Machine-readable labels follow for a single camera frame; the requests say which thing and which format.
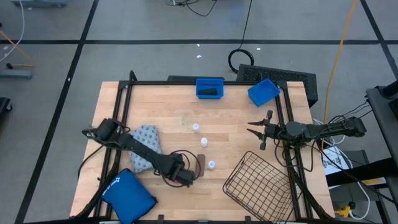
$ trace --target wire basket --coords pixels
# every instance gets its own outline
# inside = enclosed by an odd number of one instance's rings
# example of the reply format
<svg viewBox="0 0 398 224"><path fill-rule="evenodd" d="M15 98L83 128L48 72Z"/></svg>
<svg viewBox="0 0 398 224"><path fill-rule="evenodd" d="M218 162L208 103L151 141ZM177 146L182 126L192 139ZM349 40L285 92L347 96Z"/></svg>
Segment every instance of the wire basket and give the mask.
<svg viewBox="0 0 398 224"><path fill-rule="evenodd" d="M229 175L223 191L260 221L289 218L289 178L251 151L245 153Z"/></svg>

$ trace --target black clamp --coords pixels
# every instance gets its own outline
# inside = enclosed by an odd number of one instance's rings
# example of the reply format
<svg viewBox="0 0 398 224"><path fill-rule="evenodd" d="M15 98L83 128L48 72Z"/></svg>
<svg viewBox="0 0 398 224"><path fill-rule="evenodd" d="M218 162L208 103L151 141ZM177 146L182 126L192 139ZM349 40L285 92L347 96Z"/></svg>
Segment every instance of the black clamp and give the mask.
<svg viewBox="0 0 398 224"><path fill-rule="evenodd" d="M251 224L251 217L250 216L245 216L244 217L244 224Z"/></svg>
<svg viewBox="0 0 398 224"><path fill-rule="evenodd" d="M164 215L158 215L156 224L163 224L163 223L164 223Z"/></svg>
<svg viewBox="0 0 398 224"><path fill-rule="evenodd" d="M267 118L267 119L263 119L262 121L248 122L248 124L251 124L251 125L265 126L265 128L264 128L264 133L260 133L260 132L258 132L258 131L255 131L255 130L251 130L251 129L249 129L249 128L246 128L246 130L248 130L248 131L250 131L251 133L255 134L255 135L259 138L259 140L261 140L261 144L260 144L260 149L261 149L261 150L265 150L265 149L266 149L266 146L267 146L267 143L266 143L266 141L267 141L266 128L268 127L268 125L269 125L269 123L270 123L270 121L271 121L271 118L272 118L272 110L269 110L269 111L267 112L267 117L266 117L266 118Z"/></svg>

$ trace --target yellow cable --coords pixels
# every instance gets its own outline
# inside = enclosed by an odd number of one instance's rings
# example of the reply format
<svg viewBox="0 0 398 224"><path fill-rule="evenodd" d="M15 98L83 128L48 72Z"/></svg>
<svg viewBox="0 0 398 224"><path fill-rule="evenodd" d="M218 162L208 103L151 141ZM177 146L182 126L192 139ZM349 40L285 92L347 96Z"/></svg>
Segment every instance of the yellow cable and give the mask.
<svg viewBox="0 0 398 224"><path fill-rule="evenodd" d="M343 49L343 42L346 36L346 32L347 32L347 28L348 28L348 24L349 21L351 20L351 16L353 15L354 9L355 9L355 5L356 5L356 1L353 1L353 4L351 5L351 9L349 10L349 14L346 20L346 24L344 26L344 30L343 30L343 35L341 35L341 39L340 39L340 45L338 46L338 51L337 51L337 55L335 58L335 63L333 64L333 68L331 69L331 73L330 73L330 77L329 77L329 83L328 83L328 88L326 89L326 100L325 100L325 115L323 117L323 123L326 124L327 123L327 119L328 119L328 107L329 107L329 92L330 92L330 86L331 86L331 81L333 80L333 76L335 75L335 70L336 70L336 66L338 63L338 59L340 58L340 53L341 50Z"/></svg>
<svg viewBox="0 0 398 224"><path fill-rule="evenodd" d="M29 55L27 53L24 52L24 50L22 50L18 45L16 45L2 30L0 30L0 34L8 40L8 42L10 42L10 44L12 44L13 46L15 46L15 48L25 56L25 58L27 60L29 60L31 62L31 65L12 65L12 66L19 66L19 67L35 67L35 64L32 63L32 59L29 57Z"/></svg>

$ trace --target gray floor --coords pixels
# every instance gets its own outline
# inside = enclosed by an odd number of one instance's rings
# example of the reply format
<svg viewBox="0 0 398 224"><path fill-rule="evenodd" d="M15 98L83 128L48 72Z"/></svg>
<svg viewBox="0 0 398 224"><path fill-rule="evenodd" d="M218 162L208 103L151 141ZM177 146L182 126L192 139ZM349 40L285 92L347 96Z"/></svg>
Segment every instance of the gray floor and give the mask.
<svg viewBox="0 0 398 224"><path fill-rule="evenodd" d="M63 9L25 9L25 39L78 40L92 0L70 1ZM385 39L398 39L394 0L367 1ZM192 8L204 13L202 0ZM351 1L253 0L247 39L338 40ZM219 0L210 16L199 17L165 1L100 0L88 33L89 40L240 39L249 1ZM21 10L8 0L0 2L0 22L12 39L20 35ZM347 39L376 40L360 3L349 25ZM4 45L0 45L3 55ZM0 80L0 96L12 99L14 110L0 129L0 222L13 223L32 170L43 145L76 45L22 45L34 60L31 80ZM63 107L26 222L67 218L76 187L76 172L86 139L80 134L93 118L101 82L126 79L133 69L139 80L166 80L169 75L221 76L235 80L227 63L231 44L85 45ZM311 109L323 118L325 88L337 45L243 45L256 65L317 74L319 101ZM398 46L389 45L398 57ZM6 62L26 62L14 52ZM240 55L233 63L249 63ZM329 117L364 102L364 91L396 78L380 45L346 45L336 70ZM362 139L348 138L342 150L364 149L371 161L389 157L372 114ZM359 205L358 215L365 205ZM391 215L398 217L391 209ZM375 204L368 219L379 222Z"/></svg>

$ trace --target white cable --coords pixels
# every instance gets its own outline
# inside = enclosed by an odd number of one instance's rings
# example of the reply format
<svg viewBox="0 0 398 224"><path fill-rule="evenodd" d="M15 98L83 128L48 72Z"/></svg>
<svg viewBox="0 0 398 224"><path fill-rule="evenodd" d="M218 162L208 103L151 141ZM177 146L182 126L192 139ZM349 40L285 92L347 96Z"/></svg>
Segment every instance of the white cable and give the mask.
<svg viewBox="0 0 398 224"><path fill-rule="evenodd" d="M0 59L0 62L2 62L4 59L6 59L8 57L8 55L11 54L12 51L14 51L14 49L17 47L17 45L19 44L19 42L22 40L22 38L24 36L24 32L25 32L24 7L22 5L22 1L21 0L19 0L19 4L21 5L21 12L22 12L22 32L21 32L21 37L19 38L18 42L13 46L13 48L8 53L5 53L4 57L2 59Z"/></svg>
<svg viewBox="0 0 398 224"><path fill-rule="evenodd" d="M341 155L343 155L345 158L347 158L347 160L348 160L348 162L349 162L349 166L350 166L351 168L353 168L353 163L350 161L350 159L348 158L348 156L347 156L345 153L343 153L342 150L340 150L340 149L338 149L338 150L339 150L339 152L341 153ZM370 209L370 207L371 207L371 200L370 200L369 196L367 195L367 193L365 192L365 190L363 189L362 185L361 185L359 182L357 182L357 184L358 184L359 188L362 190L363 194L365 194L366 198L368 199L368 208L366 209L365 215L363 215L362 217L355 217L355 216L353 215L353 211L352 211L351 209L349 210L349 215L350 215L351 218L353 218L353 219L355 219L355 220L362 220L362 219L366 218L366 216L367 216L368 213L369 213L369 209Z"/></svg>
<svg viewBox="0 0 398 224"><path fill-rule="evenodd" d="M345 138L346 136L345 135L343 135L343 138L340 140L340 141L338 141L338 142L335 142L335 144L340 144L340 143L342 143L343 141L344 141L344 138Z"/></svg>

